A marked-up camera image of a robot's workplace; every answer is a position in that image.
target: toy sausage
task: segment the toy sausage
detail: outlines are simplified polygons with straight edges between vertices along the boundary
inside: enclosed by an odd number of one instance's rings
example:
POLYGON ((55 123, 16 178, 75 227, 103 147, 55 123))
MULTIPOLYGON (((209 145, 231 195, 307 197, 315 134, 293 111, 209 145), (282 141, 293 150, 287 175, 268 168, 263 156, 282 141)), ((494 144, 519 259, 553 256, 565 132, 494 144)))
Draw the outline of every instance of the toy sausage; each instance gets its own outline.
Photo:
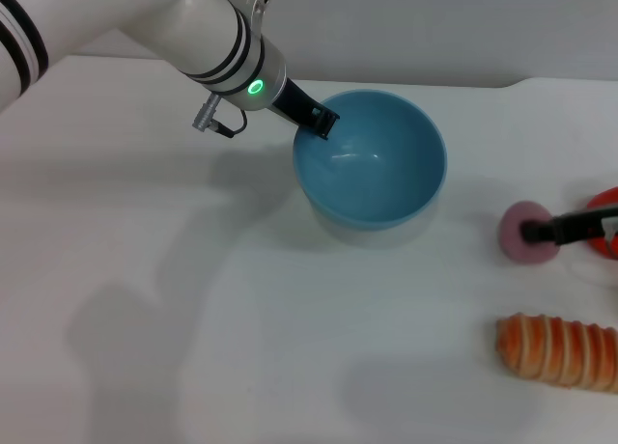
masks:
POLYGON ((618 333, 613 328, 515 314, 498 321, 496 350, 519 377, 618 393, 618 333))

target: white tabletop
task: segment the white tabletop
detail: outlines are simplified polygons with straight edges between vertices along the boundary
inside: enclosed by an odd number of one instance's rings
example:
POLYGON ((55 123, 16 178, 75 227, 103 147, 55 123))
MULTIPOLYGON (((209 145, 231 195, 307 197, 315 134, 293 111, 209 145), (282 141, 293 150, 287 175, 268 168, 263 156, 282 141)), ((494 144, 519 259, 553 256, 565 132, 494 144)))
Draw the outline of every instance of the white tabletop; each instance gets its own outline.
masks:
MULTIPOLYGON (((605 443, 618 398, 509 375, 497 317, 618 327, 618 266, 501 256, 521 199, 618 183, 618 84, 384 89, 442 131, 436 208, 377 235, 317 220, 295 129, 191 128, 162 62, 69 58, 0 118, 0 433, 25 444, 605 443)), ((219 116, 239 123, 227 105, 219 116)))

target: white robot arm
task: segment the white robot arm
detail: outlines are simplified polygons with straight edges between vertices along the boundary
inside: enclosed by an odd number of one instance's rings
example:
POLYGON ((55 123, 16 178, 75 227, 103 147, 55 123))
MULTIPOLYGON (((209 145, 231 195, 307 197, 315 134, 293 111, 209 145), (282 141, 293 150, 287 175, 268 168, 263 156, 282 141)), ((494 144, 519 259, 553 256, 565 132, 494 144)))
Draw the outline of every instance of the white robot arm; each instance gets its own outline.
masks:
POLYGON ((0 0, 0 111, 47 69, 120 27, 211 91, 195 120, 232 138, 213 118, 225 98, 242 111, 268 108, 322 138, 339 116, 302 92, 262 35, 270 0, 0 0))

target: blue bowl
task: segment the blue bowl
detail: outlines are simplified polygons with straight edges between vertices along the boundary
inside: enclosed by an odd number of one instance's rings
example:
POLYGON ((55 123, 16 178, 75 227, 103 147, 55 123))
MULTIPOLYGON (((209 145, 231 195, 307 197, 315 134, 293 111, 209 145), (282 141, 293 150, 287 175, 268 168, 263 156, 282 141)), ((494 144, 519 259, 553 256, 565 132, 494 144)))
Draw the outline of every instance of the blue bowl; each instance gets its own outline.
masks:
POLYGON ((313 207, 356 229, 400 225, 423 210, 446 176, 446 148, 416 105, 358 90, 323 102, 341 116, 328 141, 300 128, 294 166, 313 207))

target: pink object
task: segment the pink object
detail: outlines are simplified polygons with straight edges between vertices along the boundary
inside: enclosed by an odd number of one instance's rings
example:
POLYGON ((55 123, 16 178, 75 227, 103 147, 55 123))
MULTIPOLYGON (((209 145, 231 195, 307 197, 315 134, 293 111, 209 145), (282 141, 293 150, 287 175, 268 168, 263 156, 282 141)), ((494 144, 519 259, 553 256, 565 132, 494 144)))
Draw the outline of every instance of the pink object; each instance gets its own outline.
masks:
POLYGON ((529 244, 521 236, 521 224, 528 221, 548 222, 551 214, 538 203, 522 201, 504 213, 498 230, 498 241, 504 254, 520 264, 542 264, 552 260, 560 250, 554 243, 529 244))

